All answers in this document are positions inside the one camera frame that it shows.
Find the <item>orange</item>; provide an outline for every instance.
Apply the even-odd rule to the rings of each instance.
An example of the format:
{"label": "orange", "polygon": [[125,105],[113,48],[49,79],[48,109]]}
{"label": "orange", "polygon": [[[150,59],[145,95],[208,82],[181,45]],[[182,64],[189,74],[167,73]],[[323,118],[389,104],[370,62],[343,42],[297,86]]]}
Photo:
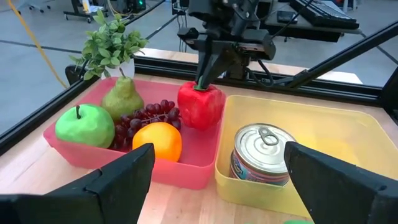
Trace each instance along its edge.
{"label": "orange", "polygon": [[181,134],[169,123],[156,122],[141,128],[132,139],[132,150],[146,143],[154,144],[156,159],[167,159],[174,162],[180,159]]}

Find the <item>black cable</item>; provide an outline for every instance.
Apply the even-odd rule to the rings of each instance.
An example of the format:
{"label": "black cable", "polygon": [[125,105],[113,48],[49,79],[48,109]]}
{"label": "black cable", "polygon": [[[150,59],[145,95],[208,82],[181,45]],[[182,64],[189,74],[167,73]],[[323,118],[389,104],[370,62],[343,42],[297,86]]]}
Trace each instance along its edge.
{"label": "black cable", "polygon": [[257,62],[259,63],[260,67],[265,71],[265,73],[268,76],[269,79],[269,85],[265,85],[263,84],[263,82],[261,82],[260,80],[258,80],[258,78],[253,74],[252,70],[250,68],[245,68],[245,71],[248,72],[249,76],[254,79],[254,81],[256,81],[256,83],[258,83],[259,85],[261,85],[264,88],[270,88],[272,86],[274,86],[275,81],[274,81],[274,77],[272,77],[271,72],[268,70],[268,68],[263,64],[263,62],[260,59],[257,59]]}
{"label": "black cable", "polygon": [[271,40],[275,37],[277,37],[279,34],[281,34],[283,31],[286,30],[286,28],[288,28],[289,25],[291,25],[291,23],[298,18],[298,16],[301,14],[301,12],[303,12],[303,10],[305,8],[307,8],[311,3],[313,2],[313,0],[309,0],[307,1],[307,3],[296,13],[296,15],[294,15],[294,17],[288,22],[286,23],[285,26],[283,26],[278,32],[276,32],[274,35],[272,35]]}
{"label": "black cable", "polygon": [[244,68],[244,70],[249,74],[249,76],[260,86],[264,88],[270,88],[272,85],[265,85],[263,82],[261,82],[253,73],[253,71],[250,68]]}

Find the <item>can label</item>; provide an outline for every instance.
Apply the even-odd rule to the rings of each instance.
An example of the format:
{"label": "can label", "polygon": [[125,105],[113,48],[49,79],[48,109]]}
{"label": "can label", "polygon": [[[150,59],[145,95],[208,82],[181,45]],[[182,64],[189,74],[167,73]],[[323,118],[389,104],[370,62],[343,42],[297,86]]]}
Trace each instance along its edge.
{"label": "can label", "polygon": [[241,180],[249,180],[253,182],[260,182],[265,184],[274,184],[284,186],[289,181],[289,175],[283,176],[269,176],[257,173],[246,167],[233,152],[231,154],[231,175]]}

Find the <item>green leaves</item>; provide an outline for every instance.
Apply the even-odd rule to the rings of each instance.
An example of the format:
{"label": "green leaves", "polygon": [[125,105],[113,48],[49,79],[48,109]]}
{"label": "green leaves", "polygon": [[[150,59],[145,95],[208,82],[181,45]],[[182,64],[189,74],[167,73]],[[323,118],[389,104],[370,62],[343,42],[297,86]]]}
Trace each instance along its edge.
{"label": "green leaves", "polygon": [[102,10],[97,11],[97,15],[93,16],[93,19],[99,24],[99,25],[104,25],[106,24],[104,14],[102,13]]}
{"label": "green leaves", "polygon": [[84,58],[76,58],[76,57],[73,56],[73,55],[69,55],[69,58],[70,58],[72,61],[74,61],[74,63],[75,63],[76,65],[82,65],[83,62],[85,61]]}
{"label": "green leaves", "polygon": [[101,60],[101,62],[99,63],[100,65],[109,65],[111,63],[111,59],[110,58],[104,58]]}
{"label": "green leaves", "polygon": [[110,58],[110,57],[111,57],[111,53],[110,53],[108,50],[106,50],[106,49],[99,48],[99,49],[98,49],[98,52],[99,52],[99,53],[101,54],[101,56],[104,57],[104,58]]}
{"label": "green leaves", "polygon": [[131,48],[130,48],[130,51],[131,51],[131,53],[137,53],[138,51],[139,51],[139,47],[138,46],[132,46]]}
{"label": "green leaves", "polygon": [[83,77],[83,79],[90,80],[91,78],[93,78],[94,75],[95,75],[95,73],[93,71],[89,70],[85,73],[85,76]]}
{"label": "green leaves", "polygon": [[82,50],[81,58],[70,56],[76,65],[88,60],[84,75],[85,80],[93,76],[110,77],[105,68],[117,68],[121,63],[129,63],[134,54],[145,47],[148,40],[142,39],[138,30],[125,34],[125,21],[120,14],[115,14],[115,20],[106,22],[102,11],[98,11],[94,20],[100,25],[97,31],[87,31],[88,39]]}
{"label": "green leaves", "polygon": [[112,54],[112,57],[118,57],[120,55],[121,51],[120,50],[115,50]]}
{"label": "green leaves", "polygon": [[113,42],[114,44],[121,44],[121,43],[122,43],[122,40],[121,40],[120,38],[115,38],[115,39],[112,40],[112,42]]}
{"label": "green leaves", "polygon": [[120,15],[120,14],[115,14],[115,15],[114,15],[114,18],[115,18],[117,21],[120,21],[120,20],[122,19],[122,15]]}
{"label": "green leaves", "polygon": [[120,61],[119,61],[119,59],[118,59],[117,57],[111,58],[111,63],[112,63],[113,65],[115,65],[115,66],[120,65]]}
{"label": "green leaves", "polygon": [[146,39],[141,39],[141,40],[138,41],[138,47],[139,48],[144,48],[145,45],[147,45],[147,44],[148,44],[148,40],[146,40]]}
{"label": "green leaves", "polygon": [[112,23],[109,25],[109,28],[112,29],[112,30],[117,30],[117,29],[118,29],[118,25],[117,25],[115,22],[112,22]]}
{"label": "green leaves", "polygon": [[104,70],[104,76],[106,78],[110,78],[111,77],[111,74],[107,71],[107,69]]}

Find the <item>grape stem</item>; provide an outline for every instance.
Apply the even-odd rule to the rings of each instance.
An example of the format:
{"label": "grape stem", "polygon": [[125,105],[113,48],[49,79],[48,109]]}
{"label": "grape stem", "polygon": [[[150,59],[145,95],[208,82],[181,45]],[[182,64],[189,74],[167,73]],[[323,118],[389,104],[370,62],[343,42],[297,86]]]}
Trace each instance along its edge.
{"label": "grape stem", "polygon": [[157,118],[157,119],[159,119],[159,118],[161,118],[161,117],[163,117],[163,116],[165,116],[165,117],[167,117],[167,114],[157,114],[157,115],[155,115],[155,116],[153,116],[153,117],[151,117],[151,118],[148,118],[148,119],[143,119],[143,120],[141,120],[142,122],[147,122],[147,121],[150,121],[150,120],[152,120],[152,119],[154,119],[154,118]]}

